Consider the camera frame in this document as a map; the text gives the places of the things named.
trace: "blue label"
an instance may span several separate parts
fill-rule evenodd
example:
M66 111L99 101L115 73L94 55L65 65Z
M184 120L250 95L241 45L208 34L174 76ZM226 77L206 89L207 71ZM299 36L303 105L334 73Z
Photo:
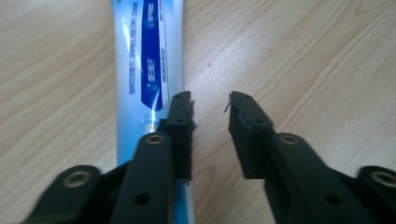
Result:
M145 1L142 18L142 103L163 108L158 0Z

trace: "blue toothpaste tube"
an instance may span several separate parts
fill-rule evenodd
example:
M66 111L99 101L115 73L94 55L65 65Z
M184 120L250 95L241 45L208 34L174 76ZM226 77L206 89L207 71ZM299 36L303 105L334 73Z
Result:
M182 0L112 0L117 72L117 163L166 119L183 91ZM176 180L175 223L194 223L191 185Z

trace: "wood grain surface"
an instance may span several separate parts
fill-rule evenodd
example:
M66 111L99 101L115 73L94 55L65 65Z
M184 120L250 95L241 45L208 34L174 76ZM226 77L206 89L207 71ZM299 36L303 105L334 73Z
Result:
M0 223L64 169L116 166L113 32L109 0L0 1ZM186 0L184 78L197 223L274 223L262 181L242 177L231 91L336 170L396 170L395 1Z

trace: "light wood tabletop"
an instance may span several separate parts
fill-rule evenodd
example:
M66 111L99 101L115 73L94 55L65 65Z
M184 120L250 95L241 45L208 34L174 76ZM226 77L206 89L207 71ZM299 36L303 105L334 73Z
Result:
M71 166L116 166L113 32L109 0L0 2L0 223ZM395 1L186 0L184 78L197 223L275 222L262 181L242 176L231 91L338 171L396 170Z

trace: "screw hole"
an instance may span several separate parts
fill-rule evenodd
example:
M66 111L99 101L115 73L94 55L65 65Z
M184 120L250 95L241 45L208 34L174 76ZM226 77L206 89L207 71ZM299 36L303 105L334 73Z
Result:
M68 175L64 179L64 186L67 188L76 188L85 185L91 179L91 173L87 171L77 171Z
M149 144L160 144L162 141L163 141L163 137L158 134L151 135L146 139L146 142Z
M338 198L337 196L335 196L333 194L328 194L328 195L324 196L324 198L326 199L326 201L328 203L331 203L332 205L338 206L343 203L340 198Z
M134 198L134 203L137 205L145 205L147 203L149 203L149 201L151 200L151 198L149 197L149 195L147 193L142 193L137 195Z

